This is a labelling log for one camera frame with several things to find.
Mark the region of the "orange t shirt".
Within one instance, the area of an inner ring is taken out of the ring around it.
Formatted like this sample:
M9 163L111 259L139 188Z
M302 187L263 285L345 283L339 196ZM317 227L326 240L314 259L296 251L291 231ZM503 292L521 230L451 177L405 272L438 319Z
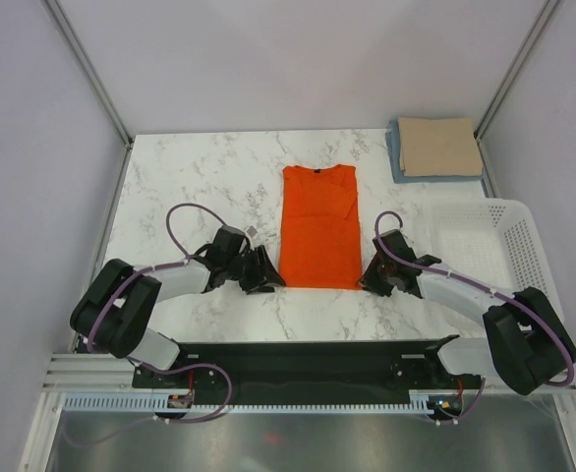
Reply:
M362 252L354 166L283 169L279 272L291 288L359 288Z

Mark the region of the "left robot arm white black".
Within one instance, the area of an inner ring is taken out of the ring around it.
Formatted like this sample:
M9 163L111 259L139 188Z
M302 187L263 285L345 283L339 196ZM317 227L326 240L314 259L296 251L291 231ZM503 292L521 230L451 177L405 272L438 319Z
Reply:
M149 365L168 386L189 375L173 339L148 327L154 307L185 295L211 292L235 281L246 294L271 293L286 282L265 246L252 246L245 232L221 226L213 240L180 262L137 267L108 261L73 310L70 327L96 347L119 359Z

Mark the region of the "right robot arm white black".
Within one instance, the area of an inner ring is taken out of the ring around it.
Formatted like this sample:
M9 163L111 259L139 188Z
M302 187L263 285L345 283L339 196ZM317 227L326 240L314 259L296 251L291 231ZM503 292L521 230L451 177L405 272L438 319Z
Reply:
M437 303L485 331L480 338L450 335L434 344L423 365L430 384L447 386L464 375L497 378L528 395L542 385L573 382L576 347L543 291L494 289L435 256L417 257L398 230L376 235L373 244L374 257L359 280L365 290Z

